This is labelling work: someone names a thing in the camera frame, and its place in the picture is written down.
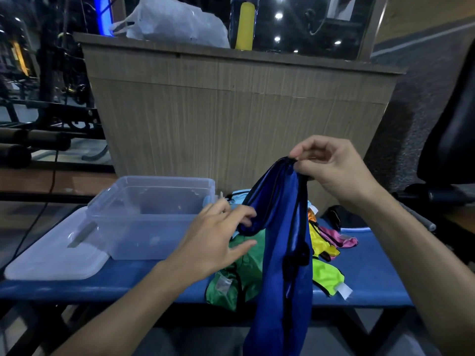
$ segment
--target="pink fabric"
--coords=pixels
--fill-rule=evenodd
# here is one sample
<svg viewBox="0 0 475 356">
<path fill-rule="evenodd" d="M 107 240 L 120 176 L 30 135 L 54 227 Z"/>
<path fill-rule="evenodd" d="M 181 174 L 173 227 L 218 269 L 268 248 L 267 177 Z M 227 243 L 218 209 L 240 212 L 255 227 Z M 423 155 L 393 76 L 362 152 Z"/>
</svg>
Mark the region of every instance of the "pink fabric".
<svg viewBox="0 0 475 356">
<path fill-rule="evenodd" d="M 320 229 L 320 235 L 323 239 L 337 248 L 349 248 L 358 244 L 356 237 L 342 236 L 337 231 L 327 229 L 323 226 L 318 226 L 318 228 Z"/>
</svg>

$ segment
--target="white plastic bag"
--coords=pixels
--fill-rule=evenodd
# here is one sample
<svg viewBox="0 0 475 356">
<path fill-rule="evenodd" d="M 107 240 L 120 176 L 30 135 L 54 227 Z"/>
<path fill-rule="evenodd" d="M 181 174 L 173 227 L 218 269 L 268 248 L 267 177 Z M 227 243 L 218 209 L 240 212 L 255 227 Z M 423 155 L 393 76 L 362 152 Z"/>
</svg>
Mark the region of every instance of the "white plastic bag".
<svg viewBox="0 0 475 356">
<path fill-rule="evenodd" d="M 114 31 L 126 22 L 134 24 Z M 229 48 L 228 30 L 219 18 L 177 0 L 140 0 L 125 20 L 112 24 L 111 31 L 140 40 Z"/>
</svg>

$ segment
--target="person's left hand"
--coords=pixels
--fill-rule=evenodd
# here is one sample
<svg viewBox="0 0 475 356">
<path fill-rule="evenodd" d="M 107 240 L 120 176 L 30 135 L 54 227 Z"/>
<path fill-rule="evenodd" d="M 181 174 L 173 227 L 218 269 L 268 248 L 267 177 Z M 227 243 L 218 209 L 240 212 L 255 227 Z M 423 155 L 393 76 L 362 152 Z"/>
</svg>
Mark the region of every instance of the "person's left hand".
<svg viewBox="0 0 475 356">
<path fill-rule="evenodd" d="M 204 279 L 229 266 L 257 244 L 256 240 L 247 240 L 229 248 L 229 240 L 237 225 L 251 226 L 250 218 L 255 216 L 256 211 L 250 206 L 239 205 L 231 210 L 225 198 L 205 206 L 167 261 L 184 267 L 193 281 Z"/>
</svg>

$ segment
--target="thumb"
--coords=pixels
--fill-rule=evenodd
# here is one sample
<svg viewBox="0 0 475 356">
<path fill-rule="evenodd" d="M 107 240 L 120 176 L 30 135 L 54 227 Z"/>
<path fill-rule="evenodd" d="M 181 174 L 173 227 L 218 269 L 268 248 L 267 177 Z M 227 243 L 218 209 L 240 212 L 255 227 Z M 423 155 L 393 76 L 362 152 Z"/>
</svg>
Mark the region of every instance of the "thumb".
<svg viewBox="0 0 475 356">
<path fill-rule="evenodd" d="M 310 160 L 297 161 L 294 164 L 294 170 L 302 175 L 307 175 L 317 181 L 322 180 L 323 173 L 329 168 L 328 164 L 313 162 Z"/>
<path fill-rule="evenodd" d="M 247 241 L 244 241 L 243 243 L 233 247 L 232 249 L 229 249 L 229 254 L 228 254 L 229 264 L 236 261 L 239 257 L 244 256 L 246 253 L 249 252 L 249 250 L 253 246 L 255 246 L 257 244 L 258 244 L 258 242 L 256 240 L 247 240 Z"/>
</svg>

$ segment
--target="hand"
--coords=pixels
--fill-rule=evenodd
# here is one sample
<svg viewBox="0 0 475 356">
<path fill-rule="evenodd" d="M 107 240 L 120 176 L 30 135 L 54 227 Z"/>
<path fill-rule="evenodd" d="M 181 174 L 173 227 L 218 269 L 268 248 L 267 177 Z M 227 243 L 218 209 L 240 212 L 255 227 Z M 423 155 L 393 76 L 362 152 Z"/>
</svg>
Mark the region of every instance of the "hand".
<svg viewBox="0 0 475 356">
<path fill-rule="evenodd" d="M 357 212 L 382 187 L 349 140 L 311 136 L 289 153 L 294 169 L 311 176 L 352 212 Z"/>
<path fill-rule="evenodd" d="M 256 211 L 250 206 L 239 205 L 233 211 L 225 198 L 207 205 L 193 220 L 178 248 L 167 261 L 186 268 L 191 282 L 199 281 L 223 269 L 245 255 L 256 240 L 247 240 L 229 248 L 229 240 L 239 223 L 251 226 L 250 218 Z"/>
</svg>

